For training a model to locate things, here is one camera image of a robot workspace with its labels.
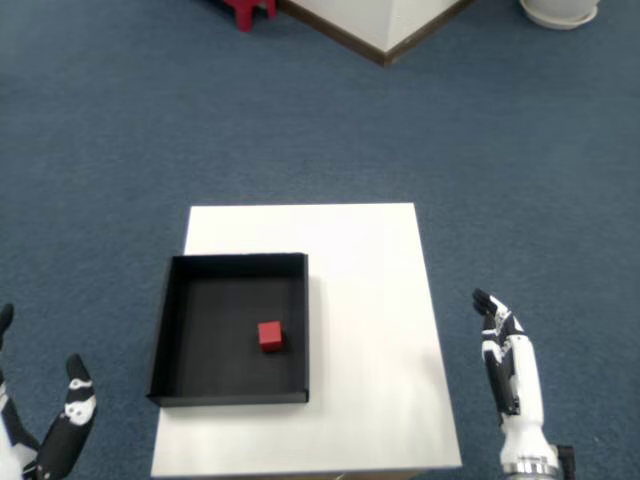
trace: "robotic hand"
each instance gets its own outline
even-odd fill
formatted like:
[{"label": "robotic hand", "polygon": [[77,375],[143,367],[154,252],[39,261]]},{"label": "robotic hand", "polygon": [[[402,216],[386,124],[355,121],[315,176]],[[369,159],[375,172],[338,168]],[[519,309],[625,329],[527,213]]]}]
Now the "robotic hand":
[{"label": "robotic hand", "polygon": [[505,443],[500,463],[510,480],[575,479],[572,447],[552,446],[542,433],[544,413],[533,346],[509,308],[482,290],[473,306],[484,316],[482,357]]},{"label": "robotic hand", "polygon": [[[13,307],[0,312],[0,351],[13,320]],[[49,428],[42,445],[23,427],[0,370],[0,479],[60,480],[71,473],[89,436],[96,414],[93,382],[82,359],[67,360],[69,387],[64,410]]]}]

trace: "white wall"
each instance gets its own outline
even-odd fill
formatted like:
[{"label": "white wall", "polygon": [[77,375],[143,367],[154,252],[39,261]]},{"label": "white wall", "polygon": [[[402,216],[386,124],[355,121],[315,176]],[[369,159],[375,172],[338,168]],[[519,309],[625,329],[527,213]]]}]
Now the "white wall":
[{"label": "white wall", "polygon": [[458,0],[292,1],[386,52]]},{"label": "white wall", "polygon": [[395,0],[293,0],[380,50],[387,50]]},{"label": "white wall", "polygon": [[458,0],[394,0],[387,44],[390,50]]}]

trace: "red stool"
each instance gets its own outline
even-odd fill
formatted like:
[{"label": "red stool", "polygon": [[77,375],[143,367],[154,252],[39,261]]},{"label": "red stool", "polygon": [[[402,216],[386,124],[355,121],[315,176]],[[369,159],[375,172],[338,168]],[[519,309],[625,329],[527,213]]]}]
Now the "red stool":
[{"label": "red stool", "polygon": [[261,3],[267,4],[267,13],[269,18],[273,18],[276,15],[276,0],[224,0],[228,5],[231,5],[236,11],[236,24],[238,29],[242,32],[248,32],[251,30],[251,17],[253,14],[253,7],[260,5]]}]

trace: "brown baseboard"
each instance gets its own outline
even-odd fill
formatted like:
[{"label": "brown baseboard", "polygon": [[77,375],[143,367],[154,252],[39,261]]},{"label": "brown baseboard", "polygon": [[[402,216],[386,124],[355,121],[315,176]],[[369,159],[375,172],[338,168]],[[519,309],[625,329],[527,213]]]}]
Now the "brown baseboard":
[{"label": "brown baseboard", "polygon": [[346,30],[334,25],[291,0],[279,0],[278,7],[287,15],[301,21],[302,23],[306,23],[314,30],[325,34],[327,37],[335,40],[341,45],[359,53],[369,60],[374,61],[378,65],[387,67],[447,23],[451,18],[464,10],[472,2],[473,0],[460,0],[387,52],[374,47],[370,43],[352,35]]}]

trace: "white flower pot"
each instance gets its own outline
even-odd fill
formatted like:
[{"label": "white flower pot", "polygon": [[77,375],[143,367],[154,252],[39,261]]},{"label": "white flower pot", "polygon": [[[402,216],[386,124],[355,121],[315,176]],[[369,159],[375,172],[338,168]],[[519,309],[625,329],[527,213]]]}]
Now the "white flower pot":
[{"label": "white flower pot", "polygon": [[599,0],[520,0],[527,16],[543,27],[571,30],[598,13]]}]

